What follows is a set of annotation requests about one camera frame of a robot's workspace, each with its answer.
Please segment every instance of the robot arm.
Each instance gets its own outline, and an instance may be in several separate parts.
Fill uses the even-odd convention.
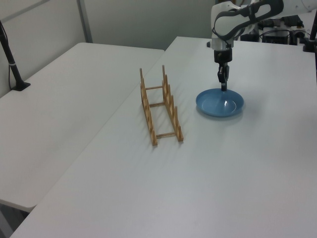
[[[252,31],[254,24],[273,17],[305,13],[317,8],[317,0],[253,0],[241,8],[227,1],[211,10],[214,61],[219,63],[218,79],[222,91],[227,90],[228,62],[232,61],[234,38]]]

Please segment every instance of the black cable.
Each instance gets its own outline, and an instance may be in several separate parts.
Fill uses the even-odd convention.
[[[229,44],[226,40],[224,40],[218,33],[216,33],[216,30],[214,29],[214,27],[213,27],[213,29],[212,29],[212,32],[216,35],[216,36],[218,36],[218,38],[219,39],[221,39],[222,41],[224,41],[225,43],[226,43],[226,46],[227,46],[227,48],[232,48],[232,46],[231,46],[231,44]]]
[[[9,66],[9,88],[10,88],[10,90],[12,90],[12,88],[11,88],[11,83],[10,83],[10,66]]]
[[[261,37],[261,36],[264,36],[264,35],[266,35],[266,34],[275,33],[275,32],[281,32],[281,31],[287,31],[288,33],[291,32],[291,31],[289,31],[289,30],[272,30],[272,31],[264,32],[264,33],[260,34],[259,36]]]
[[[5,29],[4,29],[4,27],[3,27],[2,24],[1,24],[1,29],[2,29],[2,31],[4,32],[5,39],[6,39],[6,41],[7,41],[8,44],[9,44],[8,35],[6,34],[6,31],[5,31]],[[10,70],[10,65],[9,65],[8,82],[9,82],[9,88],[10,88],[10,90],[12,90],[12,88],[11,88],[11,82],[10,82],[10,76],[11,76],[10,73],[11,73],[11,70]]]
[[[3,25],[2,25],[2,24],[1,24],[1,29],[2,29],[2,30],[3,30],[3,32],[4,32],[4,36],[5,36],[6,41],[7,41],[7,42],[9,42],[9,40],[8,40],[8,36],[7,36],[6,32],[5,32],[5,29],[4,29],[4,27],[3,27]]]

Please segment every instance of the wooden slat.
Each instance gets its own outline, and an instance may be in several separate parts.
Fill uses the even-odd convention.
[[[159,107],[159,106],[164,106],[165,103],[162,102],[162,103],[153,103],[153,104],[150,104],[150,108],[155,108],[155,107]]]
[[[162,88],[162,86],[157,86],[157,87],[146,88],[146,90],[159,89],[159,88]]]
[[[162,137],[167,137],[167,136],[172,136],[172,135],[175,135],[175,132],[160,134],[160,135],[157,135],[157,138],[162,138]]]

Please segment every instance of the wooden peg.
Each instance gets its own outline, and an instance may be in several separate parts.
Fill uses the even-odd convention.
[[[175,107],[175,127],[177,128],[178,130],[178,126],[179,126],[179,122],[178,122],[178,111],[177,111],[177,107]]]
[[[165,65],[162,65],[162,69],[163,69],[163,77],[165,76]]]
[[[140,68],[140,77],[143,78],[142,68]]]

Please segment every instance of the equipment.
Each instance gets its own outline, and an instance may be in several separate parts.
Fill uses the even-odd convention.
[[[315,8],[316,0],[252,0],[245,8],[227,1],[213,6],[211,47],[214,50],[214,61],[219,64],[218,79],[222,91],[227,90],[228,63],[232,61],[235,38],[251,32],[261,20],[305,13]]]
[[[9,62],[9,67],[11,68],[12,73],[13,73],[14,78],[15,78],[16,85],[15,85],[15,87],[12,88],[12,90],[22,91],[22,90],[26,89],[28,86],[30,86],[31,84],[24,82],[20,76],[19,70],[16,66],[16,63],[14,61],[13,55],[12,55],[10,47],[9,47],[7,35],[5,33],[5,30],[4,30],[4,27],[1,23],[1,21],[0,21],[0,42],[2,44],[6,58]]]

